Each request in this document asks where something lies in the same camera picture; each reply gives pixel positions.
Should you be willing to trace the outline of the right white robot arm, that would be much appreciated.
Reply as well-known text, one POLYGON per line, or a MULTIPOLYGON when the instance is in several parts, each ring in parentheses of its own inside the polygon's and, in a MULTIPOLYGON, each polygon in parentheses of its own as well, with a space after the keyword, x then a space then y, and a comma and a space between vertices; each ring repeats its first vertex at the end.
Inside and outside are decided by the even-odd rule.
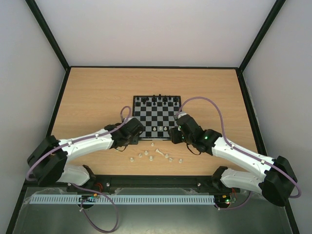
POLYGON ((297 183, 286 158, 272 158, 255 153, 227 140, 215 130, 203 130, 189 114, 176 115, 175 121, 177 126, 169 130, 172 143, 184 142, 187 147, 193 146, 199 154, 220 157, 245 169, 244 172, 238 172, 219 167, 213 178, 213 187, 216 190, 240 188, 262 194, 273 205, 286 205, 297 183))

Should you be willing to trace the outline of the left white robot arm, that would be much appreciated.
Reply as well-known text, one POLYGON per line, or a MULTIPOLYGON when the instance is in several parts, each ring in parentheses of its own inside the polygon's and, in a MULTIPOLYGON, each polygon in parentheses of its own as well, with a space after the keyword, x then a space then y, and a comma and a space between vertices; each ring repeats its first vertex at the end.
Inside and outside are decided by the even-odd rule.
POLYGON ((89 167, 71 165, 70 161, 100 150, 127 147, 144 130, 138 119, 130 117, 81 137, 57 140, 53 135, 48 136, 28 157, 30 171, 26 179, 34 180, 42 187, 56 182, 82 186, 93 173, 89 167))

